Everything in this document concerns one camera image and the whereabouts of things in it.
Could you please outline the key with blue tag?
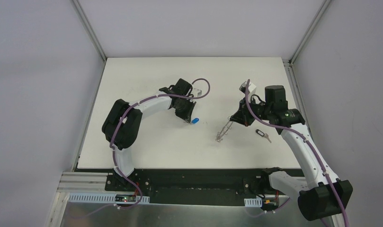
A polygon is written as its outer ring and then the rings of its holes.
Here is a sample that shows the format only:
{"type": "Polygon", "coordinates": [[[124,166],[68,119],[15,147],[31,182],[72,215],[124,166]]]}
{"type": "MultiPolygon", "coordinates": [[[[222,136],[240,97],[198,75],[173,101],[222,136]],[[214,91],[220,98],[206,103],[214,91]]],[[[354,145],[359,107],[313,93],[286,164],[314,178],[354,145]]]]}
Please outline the key with blue tag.
{"type": "Polygon", "coordinates": [[[196,124],[199,122],[199,118],[194,118],[190,123],[191,124],[196,124]]]}

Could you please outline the round metal keyring disc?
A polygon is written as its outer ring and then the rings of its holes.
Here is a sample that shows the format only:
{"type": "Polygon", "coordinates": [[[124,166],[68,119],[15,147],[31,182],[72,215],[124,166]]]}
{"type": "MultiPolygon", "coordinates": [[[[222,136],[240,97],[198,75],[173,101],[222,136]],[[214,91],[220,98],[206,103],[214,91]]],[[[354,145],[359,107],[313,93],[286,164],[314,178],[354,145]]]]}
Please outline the round metal keyring disc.
{"type": "Polygon", "coordinates": [[[232,129],[232,124],[233,122],[232,121],[228,121],[220,131],[217,132],[217,135],[216,135],[216,138],[215,138],[215,141],[217,142],[221,142],[224,138],[225,135],[228,134],[228,131],[232,129]]]}

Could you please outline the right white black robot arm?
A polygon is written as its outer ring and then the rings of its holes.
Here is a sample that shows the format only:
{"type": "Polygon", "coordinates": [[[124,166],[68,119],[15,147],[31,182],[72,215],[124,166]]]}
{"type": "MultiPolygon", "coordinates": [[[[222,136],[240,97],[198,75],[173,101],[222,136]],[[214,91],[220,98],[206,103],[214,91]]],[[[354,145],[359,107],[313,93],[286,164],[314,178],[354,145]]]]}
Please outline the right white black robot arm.
{"type": "Polygon", "coordinates": [[[353,186],[350,181],[341,180],[320,154],[300,111],[289,108],[285,88],[282,85],[265,87],[264,100],[256,95],[256,87],[248,81],[239,90],[244,98],[230,121],[246,127],[258,121],[276,129],[293,152],[306,180],[302,183],[279,167],[267,168],[258,181],[259,191],[282,192],[297,202],[308,221],[341,214],[347,226],[346,208],[353,186]]]}

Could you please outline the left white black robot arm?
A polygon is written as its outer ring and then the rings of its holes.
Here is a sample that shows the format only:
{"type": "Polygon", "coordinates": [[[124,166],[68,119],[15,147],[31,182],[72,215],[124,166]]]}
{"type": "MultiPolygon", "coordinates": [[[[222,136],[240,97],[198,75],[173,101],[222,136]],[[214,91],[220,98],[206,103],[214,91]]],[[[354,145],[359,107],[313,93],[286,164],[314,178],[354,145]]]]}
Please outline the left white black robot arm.
{"type": "Polygon", "coordinates": [[[123,191],[134,188],[131,148],[138,137],[142,120],[161,111],[174,109],[178,118],[191,123],[196,100],[205,96],[191,83],[179,79],[176,84],[162,87],[154,95],[132,104],[123,99],[115,101],[102,125],[102,132],[113,151],[113,170],[119,175],[116,182],[118,187],[123,191]]]}

